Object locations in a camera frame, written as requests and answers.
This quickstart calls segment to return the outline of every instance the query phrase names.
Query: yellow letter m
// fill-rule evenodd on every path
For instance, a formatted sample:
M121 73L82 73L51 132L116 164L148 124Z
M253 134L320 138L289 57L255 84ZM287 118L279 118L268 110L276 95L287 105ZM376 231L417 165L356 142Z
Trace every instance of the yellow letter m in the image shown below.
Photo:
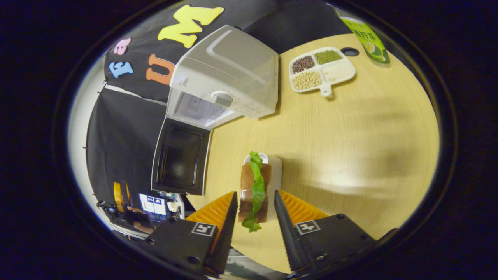
M217 8L202 8L191 7L185 5L175 12L173 17L179 22L175 25L167 26L159 32L158 40L171 39L183 43L183 46L190 48L197 40L195 35L183 35L184 33L198 33L202 28L197 25L194 20L197 20L202 25L207 25L213 22L222 12L222 7Z

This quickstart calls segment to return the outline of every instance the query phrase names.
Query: bread slice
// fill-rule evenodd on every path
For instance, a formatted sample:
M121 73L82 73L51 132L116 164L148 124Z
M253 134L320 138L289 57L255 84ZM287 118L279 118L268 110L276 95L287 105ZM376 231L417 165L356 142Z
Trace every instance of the bread slice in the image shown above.
M266 222L266 214L268 213L268 190L269 183L271 180L271 165L263 163L261 166L261 175L264 180L264 189L266 191L266 196L263 201L261 209L256 212L256 222L264 223ZM250 168L250 163L247 162L242 166L241 173L241 203L239 209L239 222L243 222L244 219L249 215L252 209L252 185L254 184L254 175Z

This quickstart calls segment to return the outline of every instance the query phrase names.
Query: person's hand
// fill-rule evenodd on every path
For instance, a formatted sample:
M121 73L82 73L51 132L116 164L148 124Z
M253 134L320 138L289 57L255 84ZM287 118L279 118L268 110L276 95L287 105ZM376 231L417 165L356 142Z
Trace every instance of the person's hand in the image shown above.
M154 230L153 230L153 229L148 228L148 227L144 227L144 226L143 226L143 225L141 225L139 222L133 222L133 226L134 226L136 229L138 229L138 230L140 230L140 231L143 231L143 232L145 232L145 233L149 233L149 234L151 234L151 233L153 233L153 232L154 232Z
M133 208L133 207L131 207L131 206L127 206L127 209L128 209L129 211L131 211L131 212L134 212L134 213L142 213L142 214L144 214L144 215L145 215L145 213L144 213L142 210L140 210L140 209L136 209L136 208Z

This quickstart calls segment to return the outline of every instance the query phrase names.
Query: lettuce leaf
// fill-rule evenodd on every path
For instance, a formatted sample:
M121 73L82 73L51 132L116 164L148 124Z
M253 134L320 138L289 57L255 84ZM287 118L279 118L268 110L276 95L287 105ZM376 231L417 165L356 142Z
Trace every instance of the lettuce leaf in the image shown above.
M242 226L249 228L249 232L254 232L261 229L261 226L256 223L256 212L261 209L263 205L266 192L264 190L264 180L261 175L261 166L263 160L259 157L257 152L250 152L250 168L254 175L254 184L252 185L252 209L248 216L242 222Z

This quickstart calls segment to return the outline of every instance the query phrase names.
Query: sandwich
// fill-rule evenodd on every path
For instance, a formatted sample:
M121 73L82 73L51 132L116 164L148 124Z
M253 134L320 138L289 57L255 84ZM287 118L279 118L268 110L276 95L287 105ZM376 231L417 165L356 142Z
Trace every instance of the sandwich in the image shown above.
M242 166L239 222L249 232L261 229L259 223L267 220L271 165L262 162L258 153L251 151L250 162Z

